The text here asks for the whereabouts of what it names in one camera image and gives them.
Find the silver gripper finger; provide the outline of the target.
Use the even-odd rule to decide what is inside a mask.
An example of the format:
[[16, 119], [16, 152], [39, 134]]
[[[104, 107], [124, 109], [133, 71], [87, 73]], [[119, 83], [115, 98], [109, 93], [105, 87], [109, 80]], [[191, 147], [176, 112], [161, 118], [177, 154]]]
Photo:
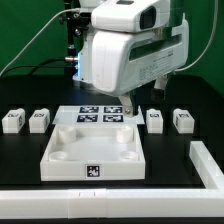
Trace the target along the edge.
[[162, 76], [155, 81], [154, 87], [152, 89], [152, 99], [154, 101], [161, 101], [165, 97], [165, 89], [168, 83], [168, 77]]
[[126, 93], [119, 97], [123, 106], [123, 114], [126, 117], [134, 117], [138, 115], [138, 106], [136, 104], [136, 95], [134, 93]]

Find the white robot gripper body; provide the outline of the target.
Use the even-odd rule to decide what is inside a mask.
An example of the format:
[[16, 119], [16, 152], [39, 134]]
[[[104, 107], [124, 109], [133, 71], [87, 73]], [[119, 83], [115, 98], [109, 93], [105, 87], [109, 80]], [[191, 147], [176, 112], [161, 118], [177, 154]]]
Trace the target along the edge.
[[123, 95], [182, 67], [188, 57], [189, 26], [137, 34], [98, 31], [92, 44], [92, 82], [107, 95]]

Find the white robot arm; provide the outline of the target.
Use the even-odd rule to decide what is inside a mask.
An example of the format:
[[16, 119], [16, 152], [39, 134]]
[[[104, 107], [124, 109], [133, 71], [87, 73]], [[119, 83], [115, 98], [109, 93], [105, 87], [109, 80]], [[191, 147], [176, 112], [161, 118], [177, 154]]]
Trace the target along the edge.
[[167, 75], [188, 57], [183, 0], [81, 0], [74, 17], [87, 39], [75, 80], [138, 113], [136, 89], [152, 81], [164, 96]]

